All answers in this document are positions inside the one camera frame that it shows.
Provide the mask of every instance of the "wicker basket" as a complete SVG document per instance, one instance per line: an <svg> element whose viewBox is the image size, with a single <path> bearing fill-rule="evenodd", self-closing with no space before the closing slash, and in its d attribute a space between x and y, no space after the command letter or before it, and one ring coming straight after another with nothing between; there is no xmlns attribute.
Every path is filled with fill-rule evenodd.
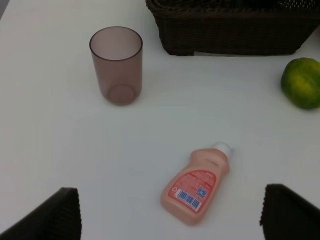
<svg viewBox="0 0 320 240"><path fill-rule="evenodd" d="M320 24L320 13L233 8L230 0L146 0L170 55L293 54Z"/></svg>

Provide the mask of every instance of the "red label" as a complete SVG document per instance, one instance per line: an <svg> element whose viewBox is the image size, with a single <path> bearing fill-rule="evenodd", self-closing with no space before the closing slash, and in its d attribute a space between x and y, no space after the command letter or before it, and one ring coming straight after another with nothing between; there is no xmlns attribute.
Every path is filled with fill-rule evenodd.
<svg viewBox="0 0 320 240"><path fill-rule="evenodd" d="M209 199L216 181L217 176L211 171L190 171L172 185L168 196L194 213L199 213Z"/></svg>

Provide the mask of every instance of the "lime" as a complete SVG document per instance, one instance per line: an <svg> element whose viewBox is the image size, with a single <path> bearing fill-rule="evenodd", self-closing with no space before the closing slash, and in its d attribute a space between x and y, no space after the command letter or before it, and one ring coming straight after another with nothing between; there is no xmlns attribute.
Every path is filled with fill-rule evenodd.
<svg viewBox="0 0 320 240"><path fill-rule="evenodd" d="M288 63L281 78L281 88L287 98L303 109L320 107L320 62L298 58Z"/></svg>

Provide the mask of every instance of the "pink translucent cup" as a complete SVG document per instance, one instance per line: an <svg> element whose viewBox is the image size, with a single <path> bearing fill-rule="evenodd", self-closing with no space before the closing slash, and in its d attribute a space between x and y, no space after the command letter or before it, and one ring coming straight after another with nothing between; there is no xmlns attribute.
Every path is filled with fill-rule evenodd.
<svg viewBox="0 0 320 240"><path fill-rule="evenodd" d="M142 89L141 36L134 30L111 26L96 32L89 47L101 94L116 105L128 105Z"/></svg>

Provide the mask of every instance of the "plastic bottle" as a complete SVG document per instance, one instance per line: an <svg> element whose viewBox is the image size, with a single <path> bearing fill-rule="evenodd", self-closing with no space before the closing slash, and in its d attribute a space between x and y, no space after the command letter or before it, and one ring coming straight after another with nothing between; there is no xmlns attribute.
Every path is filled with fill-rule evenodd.
<svg viewBox="0 0 320 240"><path fill-rule="evenodd" d="M232 151L226 143L217 142L213 148L192 152L189 164L163 190L163 207L187 225L199 223L229 173Z"/></svg>

